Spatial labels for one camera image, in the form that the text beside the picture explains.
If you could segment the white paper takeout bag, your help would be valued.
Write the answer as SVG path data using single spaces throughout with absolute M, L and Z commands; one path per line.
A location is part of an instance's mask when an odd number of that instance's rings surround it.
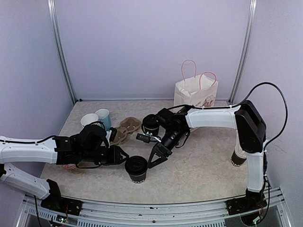
M 185 78 L 175 84 L 175 106 L 187 104 L 195 107 L 212 107 L 218 89 L 217 76 L 212 72 Z

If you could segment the aluminium front frame rail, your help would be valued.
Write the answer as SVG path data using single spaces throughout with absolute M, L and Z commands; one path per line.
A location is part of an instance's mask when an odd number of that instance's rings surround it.
M 226 201 L 219 200 L 179 204 L 127 204 L 82 200 L 79 216 L 68 215 L 65 223 L 56 221 L 62 213 L 41 208 L 38 212 L 41 224 L 62 227 L 245 227 L 241 217 L 257 212 L 229 215 Z M 39 226 L 35 202 L 26 195 L 22 204 L 17 227 Z M 271 188 L 269 211 L 257 227 L 294 227 L 280 188 Z

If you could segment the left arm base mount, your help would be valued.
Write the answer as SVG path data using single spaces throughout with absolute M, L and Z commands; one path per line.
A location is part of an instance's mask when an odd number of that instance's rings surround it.
M 42 200 L 41 207 L 68 215 L 79 216 L 82 208 L 82 201 L 65 197 L 49 197 Z

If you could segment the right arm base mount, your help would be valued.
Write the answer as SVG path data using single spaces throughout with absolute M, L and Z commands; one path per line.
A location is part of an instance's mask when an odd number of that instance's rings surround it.
M 267 206 L 265 196 L 244 196 L 227 200 L 226 207 L 229 215 L 240 214 Z

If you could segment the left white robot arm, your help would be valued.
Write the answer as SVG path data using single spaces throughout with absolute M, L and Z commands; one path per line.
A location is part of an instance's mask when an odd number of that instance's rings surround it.
M 58 184 L 52 180 L 37 178 L 14 166 L 17 162 L 39 162 L 56 165 L 80 162 L 93 163 L 93 168 L 119 165 L 129 155 L 119 146 L 110 142 L 116 130 L 106 131 L 96 124 L 85 126 L 80 133 L 66 136 L 50 136 L 42 140 L 14 141 L 0 138 L 0 181 L 17 189 L 30 193 L 48 203 L 56 210 L 66 206 L 66 199 L 61 196 Z

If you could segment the black cup holding straws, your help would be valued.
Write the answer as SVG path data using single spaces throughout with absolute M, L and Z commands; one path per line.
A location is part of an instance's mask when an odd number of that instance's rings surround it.
M 247 160 L 245 152 L 242 150 L 239 143 L 236 143 L 232 153 L 230 163 L 235 167 L 240 167 Z

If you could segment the black plastic cup lid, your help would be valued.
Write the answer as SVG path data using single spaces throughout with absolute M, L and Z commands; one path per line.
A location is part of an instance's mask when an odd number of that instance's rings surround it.
M 142 122 L 143 127 L 147 129 L 156 129 L 159 127 L 159 124 L 156 121 L 156 115 L 155 114 L 149 114 L 146 117 L 144 117 Z

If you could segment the black paper coffee cup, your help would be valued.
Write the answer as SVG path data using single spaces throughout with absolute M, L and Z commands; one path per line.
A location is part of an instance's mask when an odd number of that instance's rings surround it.
M 148 135 L 158 136 L 160 125 L 156 121 L 155 114 L 149 114 L 142 121 L 143 132 Z

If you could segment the brown cardboard cup carrier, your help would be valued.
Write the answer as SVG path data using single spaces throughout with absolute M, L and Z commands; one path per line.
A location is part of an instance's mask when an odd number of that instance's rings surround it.
M 113 145 L 121 144 L 128 134 L 134 133 L 141 127 L 141 121 L 135 117 L 127 117 L 122 120 L 117 128 L 117 133 L 114 140 L 111 142 Z

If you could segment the light blue ceramic mug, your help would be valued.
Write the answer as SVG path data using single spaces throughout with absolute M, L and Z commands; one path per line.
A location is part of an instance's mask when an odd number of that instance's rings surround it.
M 95 112 L 100 122 L 105 126 L 106 131 L 111 128 L 110 112 L 107 109 L 99 109 Z

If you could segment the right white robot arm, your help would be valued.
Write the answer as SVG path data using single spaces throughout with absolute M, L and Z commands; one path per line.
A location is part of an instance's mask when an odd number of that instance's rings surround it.
M 250 192 L 242 199 L 242 206 L 252 210 L 261 197 L 258 192 L 264 185 L 264 152 L 266 124 L 250 100 L 228 107 L 195 107 L 178 105 L 178 112 L 172 108 L 163 108 L 156 115 L 156 122 L 165 129 L 165 134 L 150 153 L 148 168 L 153 168 L 165 161 L 178 147 L 183 136 L 189 136 L 190 130 L 202 127 L 231 128 L 237 131 L 236 145 L 246 156 L 248 167 L 248 186 Z

